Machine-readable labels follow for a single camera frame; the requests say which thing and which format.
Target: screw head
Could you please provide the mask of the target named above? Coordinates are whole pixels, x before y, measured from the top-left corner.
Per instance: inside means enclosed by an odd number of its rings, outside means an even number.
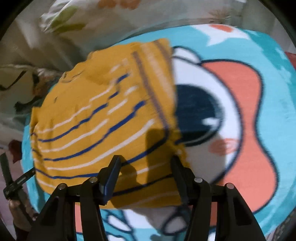
[[[229,188],[229,189],[234,189],[234,185],[232,183],[227,183],[226,186]]]
[[[194,181],[195,181],[196,183],[202,183],[202,178],[201,178],[201,177],[195,177],[195,178],[194,178]]]
[[[91,177],[91,178],[89,179],[89,181],[90,181],[91,183],[95,183],[96,181],[98,181],[98,178],[97,178],[97,177]]]
[[[66,183],[60,183],[57,187],[59,190],[63,190],[66,186]]]

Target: floral pillow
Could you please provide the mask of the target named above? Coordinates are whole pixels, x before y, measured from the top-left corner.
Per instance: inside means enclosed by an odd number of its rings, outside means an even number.
[[[204,23],[239,25],[242,0],[56,0],[41,16],[46,33],[66,38],[86,57],[132,35]]]

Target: cartoon eye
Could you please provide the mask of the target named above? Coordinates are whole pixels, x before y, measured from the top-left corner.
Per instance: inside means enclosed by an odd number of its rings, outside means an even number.
[[[218,101],[206,90],[192,85],[177,85],[176,116],[181,141],[186,146],[199,145],[216,134],[223,112]]]

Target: mustard fabric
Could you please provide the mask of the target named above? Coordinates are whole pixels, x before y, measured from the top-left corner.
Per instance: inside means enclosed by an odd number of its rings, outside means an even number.
[[[122,155],[104,208],[181,203],[170,159],[178,154],[187,163],[184,146],[176,144],[171,54],[166,39],[117,45],[63,74],[30,122],[36,178],[45,192],[63,182],[81,184]]]

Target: orange cartoon shape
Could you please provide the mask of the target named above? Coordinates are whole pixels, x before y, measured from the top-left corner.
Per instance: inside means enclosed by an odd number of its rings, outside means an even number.
[[[191,169],[208,182],[233,183],[258,211],[277,187],[275,167],[256,130],[260,75],[240,62],[201,61],[182,47],[175,48],[173,65],[176,114]]]

